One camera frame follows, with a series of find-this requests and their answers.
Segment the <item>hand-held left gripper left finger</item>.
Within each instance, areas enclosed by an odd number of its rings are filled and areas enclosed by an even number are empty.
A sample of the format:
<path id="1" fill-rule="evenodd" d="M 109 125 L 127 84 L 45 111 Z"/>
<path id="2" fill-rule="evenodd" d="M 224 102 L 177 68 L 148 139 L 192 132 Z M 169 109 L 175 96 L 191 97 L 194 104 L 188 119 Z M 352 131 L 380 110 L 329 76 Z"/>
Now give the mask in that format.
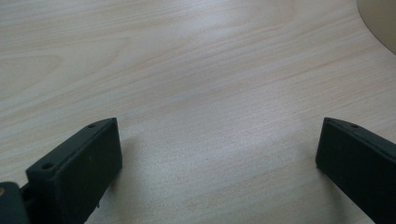
<path id="1" fill-rule="evenodd" d="M 115 118 L 89 124 L 31 165 L 22 188 L 34 224 L 84 224 L 122 167 Z"/>

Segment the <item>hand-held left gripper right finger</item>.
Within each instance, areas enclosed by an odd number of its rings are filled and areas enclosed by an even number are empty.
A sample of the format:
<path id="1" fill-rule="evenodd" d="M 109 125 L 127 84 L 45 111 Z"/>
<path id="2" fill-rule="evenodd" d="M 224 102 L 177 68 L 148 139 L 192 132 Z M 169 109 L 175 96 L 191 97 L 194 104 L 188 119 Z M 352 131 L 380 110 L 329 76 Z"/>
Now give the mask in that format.
<path id="1" fill-rule="evenodd" d="M 396 224 L 396 144 L 357 124 L 326 118 L 316 164 L 375 224 Z"/>

